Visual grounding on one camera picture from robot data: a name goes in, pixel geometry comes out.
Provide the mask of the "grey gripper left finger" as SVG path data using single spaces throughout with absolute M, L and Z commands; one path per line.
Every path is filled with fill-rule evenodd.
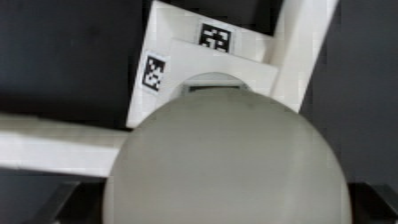
M 79 187 L 79 182 L 66 182 L 59 185 L 50 199 L 32 218 L 32 224 L 54 224 L 66 202 Z

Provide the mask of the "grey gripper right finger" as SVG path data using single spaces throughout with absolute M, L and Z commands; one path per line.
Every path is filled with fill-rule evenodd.
M 398 224 L 398 193 L 388 185 L 356 185 L 356 224 Z

